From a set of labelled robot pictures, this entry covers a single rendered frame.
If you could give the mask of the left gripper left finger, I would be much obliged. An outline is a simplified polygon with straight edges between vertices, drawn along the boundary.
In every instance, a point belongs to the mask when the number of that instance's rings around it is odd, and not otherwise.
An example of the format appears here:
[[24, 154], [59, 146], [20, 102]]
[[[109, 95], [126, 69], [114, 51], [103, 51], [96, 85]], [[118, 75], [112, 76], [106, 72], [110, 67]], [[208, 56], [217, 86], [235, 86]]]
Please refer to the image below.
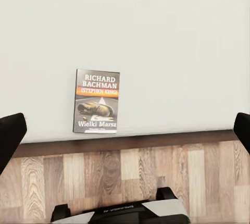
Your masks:
[[23, 113], [0, 118], [0, 175], [27, 132]]

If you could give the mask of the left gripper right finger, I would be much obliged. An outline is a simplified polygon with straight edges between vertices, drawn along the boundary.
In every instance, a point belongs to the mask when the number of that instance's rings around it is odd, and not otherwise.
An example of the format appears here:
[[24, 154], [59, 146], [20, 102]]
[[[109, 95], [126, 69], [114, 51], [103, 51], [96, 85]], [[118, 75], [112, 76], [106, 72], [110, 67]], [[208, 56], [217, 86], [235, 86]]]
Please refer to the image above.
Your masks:
[[237, 114], [233, 132], [250, 154], [250, 114], [241, 112]]

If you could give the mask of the hardback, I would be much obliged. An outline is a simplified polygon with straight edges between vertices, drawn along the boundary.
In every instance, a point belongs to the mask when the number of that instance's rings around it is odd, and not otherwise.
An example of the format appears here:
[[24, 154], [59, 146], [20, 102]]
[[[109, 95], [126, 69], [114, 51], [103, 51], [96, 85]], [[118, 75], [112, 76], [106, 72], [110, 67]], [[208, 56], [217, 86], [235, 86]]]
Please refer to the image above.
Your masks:
[[73, 131], [117, 133], [120, 72], [77, 69]]

